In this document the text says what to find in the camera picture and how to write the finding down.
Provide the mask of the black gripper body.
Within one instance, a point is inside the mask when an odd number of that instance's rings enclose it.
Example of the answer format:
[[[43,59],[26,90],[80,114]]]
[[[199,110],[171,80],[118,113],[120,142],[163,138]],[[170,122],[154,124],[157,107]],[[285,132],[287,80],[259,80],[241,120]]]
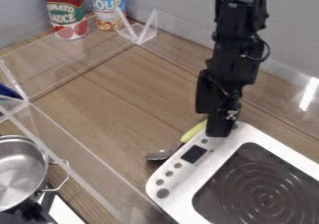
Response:
[[[213,58],[198,75],[198,93],[241,94],[255,83],[263,53],[263,41],[217,41]]]

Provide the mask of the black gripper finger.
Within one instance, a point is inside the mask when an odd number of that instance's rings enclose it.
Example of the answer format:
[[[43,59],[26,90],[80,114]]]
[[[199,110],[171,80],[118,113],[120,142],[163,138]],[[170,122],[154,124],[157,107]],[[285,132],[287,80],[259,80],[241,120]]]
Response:
[[[217,110],[219,93],[217,84],[207,70],[202,70],[198,76],[197,88],[197,112],[210,114]]]
[[[206,134],[210,137],[227,137],[230,135],[241,113],[241,98],[239,91],[233,91],[230,95],[215,98],[206,127]]]

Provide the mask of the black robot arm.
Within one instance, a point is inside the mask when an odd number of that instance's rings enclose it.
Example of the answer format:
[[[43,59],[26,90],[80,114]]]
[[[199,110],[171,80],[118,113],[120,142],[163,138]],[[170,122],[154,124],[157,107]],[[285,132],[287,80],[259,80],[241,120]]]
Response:
[[[230,135],[241,113],[243,88],[255,83],[271,48],[258,35],[270,17],[267,0],[217,0],[213,58],[198,75],[197,112],[206,114],[206,134]]]

